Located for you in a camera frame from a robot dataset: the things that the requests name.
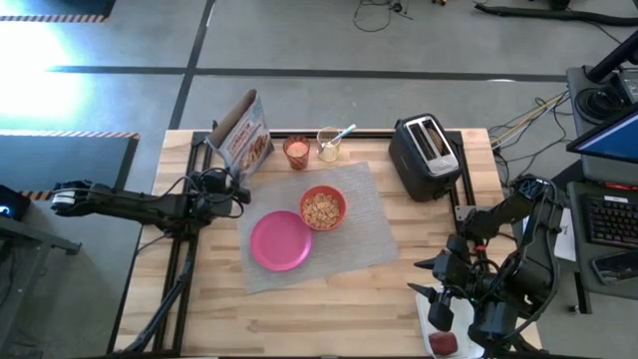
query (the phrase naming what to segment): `black toaster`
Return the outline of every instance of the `black toaster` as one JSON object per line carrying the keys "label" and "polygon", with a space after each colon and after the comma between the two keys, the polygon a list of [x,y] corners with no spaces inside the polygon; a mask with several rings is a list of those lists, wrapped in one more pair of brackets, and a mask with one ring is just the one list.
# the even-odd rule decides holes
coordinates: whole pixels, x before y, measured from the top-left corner
{"label": "black toaster", "polygon": [[413,200],[428,201],[444,196],[461,175],[458,157],[433,115],[398,120],[389,151]]}

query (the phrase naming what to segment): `spoon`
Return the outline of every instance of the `spoon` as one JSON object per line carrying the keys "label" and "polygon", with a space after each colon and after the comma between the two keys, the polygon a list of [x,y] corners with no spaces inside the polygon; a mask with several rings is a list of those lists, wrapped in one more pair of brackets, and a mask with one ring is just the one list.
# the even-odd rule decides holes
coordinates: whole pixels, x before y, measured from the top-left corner
{"label": "spoon", "polygon": [[339,135],[335,136],[334,139],[330,140],[330,142],[321,144],[321,148],[325,148],[328,145],[332,145],[334,142],[341,140],[344,136],[350,134],[354,129],[357,128],[357,125],[352,124],[346,130],[342,131]]}

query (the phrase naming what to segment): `gray placemat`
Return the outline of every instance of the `gray placemat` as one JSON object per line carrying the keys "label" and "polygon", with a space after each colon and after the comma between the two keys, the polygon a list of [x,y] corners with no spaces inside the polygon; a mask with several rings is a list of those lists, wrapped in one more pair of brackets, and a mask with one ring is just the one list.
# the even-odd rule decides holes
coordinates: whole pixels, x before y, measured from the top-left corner
{"label": "gray placemat", "polygon": [[[319,184],[333,186],[345,196],[348,209],[341,225],[329,231],[313,230],[310,254],[294,269],[273,272],[257,264],[249,247],[254,225],[274,210],[298,213],[301,195]],[[243,282],[248,293],[365,268],[396,259],[399,255],[367,163],[298,173],[252,188],[251,192],[252,202],[245,208],[237,227]]]}

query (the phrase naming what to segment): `bowl of cereal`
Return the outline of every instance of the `bowl of cereal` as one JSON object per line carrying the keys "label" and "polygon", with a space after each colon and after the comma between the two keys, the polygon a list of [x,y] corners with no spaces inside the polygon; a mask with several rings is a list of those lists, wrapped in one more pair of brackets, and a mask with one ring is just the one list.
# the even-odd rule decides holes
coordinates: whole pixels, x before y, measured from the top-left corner
{"label": "bowl of cereal", "polygon": [[299,200],[303,221],[315,230],[336,228],[346,216],[346,198],[338,189],[329,185],[317,185]]}

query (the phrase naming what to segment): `pink plate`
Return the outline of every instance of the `pink plate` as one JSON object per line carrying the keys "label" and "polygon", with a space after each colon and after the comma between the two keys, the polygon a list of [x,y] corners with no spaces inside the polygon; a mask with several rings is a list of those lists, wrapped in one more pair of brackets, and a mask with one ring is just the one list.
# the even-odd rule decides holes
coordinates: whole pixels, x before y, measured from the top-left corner
{"label": "pink plate", "polygon": [[277,210],[259,220],[250,233],[250,252],[266,269],[289,270],[310,253],[312,232],[297,214]]}

